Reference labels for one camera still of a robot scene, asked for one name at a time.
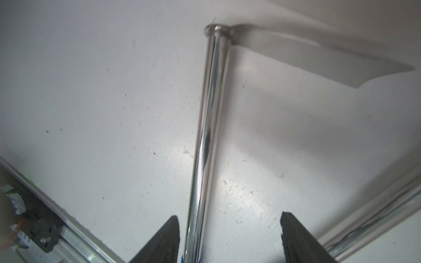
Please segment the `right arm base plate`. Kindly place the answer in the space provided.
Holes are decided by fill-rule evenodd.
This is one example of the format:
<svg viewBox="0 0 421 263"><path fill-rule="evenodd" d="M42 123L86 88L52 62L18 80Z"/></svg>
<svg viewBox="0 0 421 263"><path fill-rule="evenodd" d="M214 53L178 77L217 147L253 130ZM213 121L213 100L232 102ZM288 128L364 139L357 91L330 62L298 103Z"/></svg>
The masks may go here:
<svg viewBox="0 0 421 263"><path fill-rule="evenodd" d="M17 244L23 233L43 252L58 244L65 223L43 201L1 168L1 248Z"/></svg>

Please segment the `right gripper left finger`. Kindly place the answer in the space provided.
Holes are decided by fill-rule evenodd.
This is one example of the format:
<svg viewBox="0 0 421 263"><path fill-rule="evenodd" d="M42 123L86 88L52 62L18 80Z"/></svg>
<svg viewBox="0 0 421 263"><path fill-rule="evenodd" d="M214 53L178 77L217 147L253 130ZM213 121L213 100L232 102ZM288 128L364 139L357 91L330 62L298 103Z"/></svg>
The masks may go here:
<svg viewBox="0 0 421 263"><path fill-rule="evenodd" d="M180 226L171 216L130 263L176 263L180 245Z"/></svg>

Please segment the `blue-handled small hoe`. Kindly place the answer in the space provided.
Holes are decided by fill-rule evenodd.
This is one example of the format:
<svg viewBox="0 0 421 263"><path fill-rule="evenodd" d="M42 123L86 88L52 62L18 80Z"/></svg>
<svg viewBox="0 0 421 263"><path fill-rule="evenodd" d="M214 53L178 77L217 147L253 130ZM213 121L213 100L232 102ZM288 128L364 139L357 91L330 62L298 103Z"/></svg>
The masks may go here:
<svg viewBox="0 0 421 263"><path fill-rule="evenodd" d="M293 25L209 24L182 261L202 259L203 233L214 171L225 81L232 46L241 46L323 78L359 88L383 76L413 71L402 62L370 54L370 43Z"/></svg>

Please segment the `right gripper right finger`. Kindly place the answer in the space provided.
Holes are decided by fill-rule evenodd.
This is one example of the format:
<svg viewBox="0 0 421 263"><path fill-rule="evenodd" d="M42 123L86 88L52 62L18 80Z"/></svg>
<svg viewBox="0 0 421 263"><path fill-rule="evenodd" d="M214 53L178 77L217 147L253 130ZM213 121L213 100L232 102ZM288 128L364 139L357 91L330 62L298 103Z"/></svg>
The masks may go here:
<svg viewBox="0 0 421 263"><path fill-rule="evenodd" d="M337 263L292 213L283 212L280 224L287 263Z"/></svg>

